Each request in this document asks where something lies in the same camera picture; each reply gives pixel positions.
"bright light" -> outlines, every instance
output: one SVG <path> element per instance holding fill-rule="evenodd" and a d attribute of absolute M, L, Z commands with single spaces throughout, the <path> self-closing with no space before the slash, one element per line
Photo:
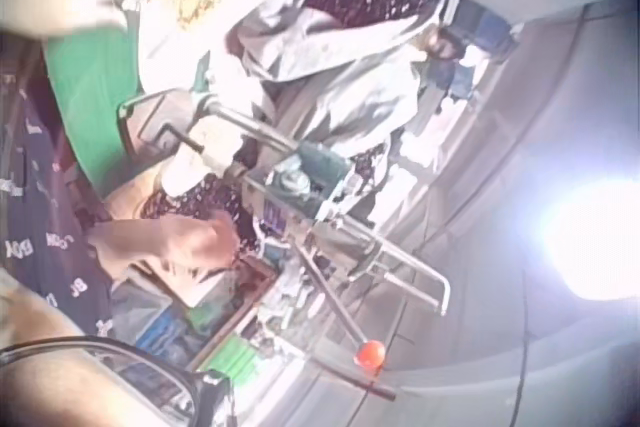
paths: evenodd
<path fill-rule="evenodd" d="M 579 189 L 554 212 L 544 240 L 554 267 L 579 297 L 640 296 L 640 183 Z"/>

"red knob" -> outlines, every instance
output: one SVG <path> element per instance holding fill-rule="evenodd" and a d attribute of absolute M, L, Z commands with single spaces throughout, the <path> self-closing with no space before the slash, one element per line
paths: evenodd
<path fill-rule="evenodd" d="M 384 364 L 386 349 L 382 342 L 369 340 L 360 346 L 355 361 L 360 367 L 367 370 L 379 369 Z"/>

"lamp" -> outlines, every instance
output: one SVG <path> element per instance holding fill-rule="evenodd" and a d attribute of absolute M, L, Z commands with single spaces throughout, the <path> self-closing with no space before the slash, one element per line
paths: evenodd
<path fill-rule="evenodd" d="M 612 180 L 576 190 L 553 212 L 544 243 L 579 297 L 640 297 L 640 183 Z"/>

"red ball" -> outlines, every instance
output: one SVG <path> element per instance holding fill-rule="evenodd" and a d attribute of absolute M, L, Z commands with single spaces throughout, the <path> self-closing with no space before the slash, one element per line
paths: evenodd
<path fill-rule="evenodd" d="M 379 369 L 384 364 L 386 349 L 382 342 L 370 340 L 360 347 L 355 361 L 360 367 L 367 370 Z"/>

